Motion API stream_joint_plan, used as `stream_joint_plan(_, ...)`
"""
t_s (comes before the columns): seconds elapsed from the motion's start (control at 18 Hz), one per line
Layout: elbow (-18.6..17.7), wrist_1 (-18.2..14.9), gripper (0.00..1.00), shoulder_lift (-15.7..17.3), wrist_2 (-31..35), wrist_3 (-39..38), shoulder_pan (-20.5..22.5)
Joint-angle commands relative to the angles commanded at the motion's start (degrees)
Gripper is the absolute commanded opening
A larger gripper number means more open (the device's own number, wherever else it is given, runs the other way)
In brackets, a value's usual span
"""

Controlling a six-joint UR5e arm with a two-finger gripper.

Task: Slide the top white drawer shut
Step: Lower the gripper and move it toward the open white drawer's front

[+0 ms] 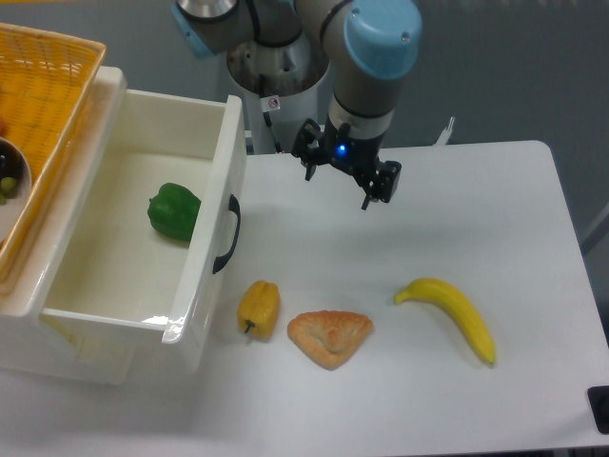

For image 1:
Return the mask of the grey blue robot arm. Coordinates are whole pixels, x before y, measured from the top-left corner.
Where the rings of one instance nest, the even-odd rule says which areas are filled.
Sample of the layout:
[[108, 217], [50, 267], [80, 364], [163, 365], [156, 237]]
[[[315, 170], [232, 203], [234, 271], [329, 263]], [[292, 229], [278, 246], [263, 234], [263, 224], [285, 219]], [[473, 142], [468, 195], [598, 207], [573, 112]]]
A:
[[330, 165], [366, 203], [390, 201], [401, 166], [379, 151], [418, 56], [413, 2], [176, 1], [171, 12], [196, 56], [226, 56], [255, 138], [297, 157], [307, 176]]

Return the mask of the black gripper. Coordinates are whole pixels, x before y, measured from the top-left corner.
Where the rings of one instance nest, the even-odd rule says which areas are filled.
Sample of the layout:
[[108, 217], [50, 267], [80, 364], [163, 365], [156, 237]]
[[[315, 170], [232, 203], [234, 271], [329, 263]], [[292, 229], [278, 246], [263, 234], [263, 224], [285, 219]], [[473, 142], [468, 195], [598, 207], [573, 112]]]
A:
[[370, 203], [389, 203], [399, 184], [402, 164], [378, 159], [381, 135], [359, 139], [351, 135], [352, 130], [348, 123], [336, 128], [326, 121], [321, 137], [321, 127], [307, 118], [296, 134], [291, 155], [301, 161], [306, 181], [313, 177], [321, 157], [324, 164], [352, 176], [365, 193], [362, 210]]

